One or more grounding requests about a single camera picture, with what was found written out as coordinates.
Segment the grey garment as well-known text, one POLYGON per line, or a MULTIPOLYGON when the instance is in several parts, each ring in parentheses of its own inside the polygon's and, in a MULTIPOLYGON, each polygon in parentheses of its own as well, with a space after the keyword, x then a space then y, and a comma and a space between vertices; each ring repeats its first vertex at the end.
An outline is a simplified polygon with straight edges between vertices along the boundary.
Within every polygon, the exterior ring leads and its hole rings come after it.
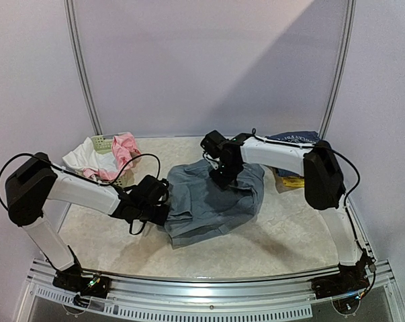
POLYGON ((220 237, 252 220, 264 197, 265 171, 245 164, 236 182, 221 189, 210 178, 205 160, 170 169, 169 214, 164 230, 173 248, 187 247, 220 237))

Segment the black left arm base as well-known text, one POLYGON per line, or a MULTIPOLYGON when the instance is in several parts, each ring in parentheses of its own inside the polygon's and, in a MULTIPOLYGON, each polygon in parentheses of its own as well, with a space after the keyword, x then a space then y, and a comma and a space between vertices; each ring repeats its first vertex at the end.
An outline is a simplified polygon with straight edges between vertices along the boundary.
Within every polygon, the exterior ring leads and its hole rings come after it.
POLYGON ((106 299, 109 293, 111 278, 96 273, 85 274, 74 258, 73 265, 65 270, 56 270, 52 285, 56 288, 79 293, 80 296, 106 299))

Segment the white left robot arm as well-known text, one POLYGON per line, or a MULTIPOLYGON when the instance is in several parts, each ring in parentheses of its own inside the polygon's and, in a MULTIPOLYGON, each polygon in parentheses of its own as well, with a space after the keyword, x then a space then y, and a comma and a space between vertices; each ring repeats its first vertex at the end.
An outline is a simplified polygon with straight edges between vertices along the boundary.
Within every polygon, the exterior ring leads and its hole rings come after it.
POLYGON ((10 220, 22 228, 61 280, 73 291, 87 285, 75 267, 77 259, 58 232, 71 205, 92 209, 132 225, 135 221, 164 225, 169 183, 146 175, 139 183, 122 188, 98 183, 51 162, 47 154, 18 154, 27 160, 5 181, 5 208, 10 220))

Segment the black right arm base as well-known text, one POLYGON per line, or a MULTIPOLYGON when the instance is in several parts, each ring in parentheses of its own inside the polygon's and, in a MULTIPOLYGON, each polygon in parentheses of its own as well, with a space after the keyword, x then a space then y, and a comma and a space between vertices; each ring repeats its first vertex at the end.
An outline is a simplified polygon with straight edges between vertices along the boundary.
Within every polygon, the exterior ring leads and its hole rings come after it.
POLYGON ((353 266, 338 265, 339 272, 310 280, 311 289, 317 299, 336 297, 344 294, 357 294, 362 299, 375 284, 376 267, 373 258, 365 250, 353 266))

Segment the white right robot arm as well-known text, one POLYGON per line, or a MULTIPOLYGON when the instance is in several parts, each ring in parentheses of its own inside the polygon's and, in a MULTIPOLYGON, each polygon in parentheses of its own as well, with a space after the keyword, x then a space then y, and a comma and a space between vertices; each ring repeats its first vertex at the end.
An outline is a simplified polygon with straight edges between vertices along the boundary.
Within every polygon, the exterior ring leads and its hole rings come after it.
POLYGON ((339 264, 347 267, 338 273, 334 286, 339 292, 349 292, 359 284, 361 275, 356 266, 367 263, 367 250, 359 243, 346 199, 344 176, 337 161, 341 154, 327 141, 298 144, 270 140, 255 133, 240 133, 227 139, 214 130, 200 146, 204 158, 212 165, 210 177, 221 188, 237 183, 246 164, 261 164, 283 169, 304 179, 304 197, 323 217, 332 236, 339 264))

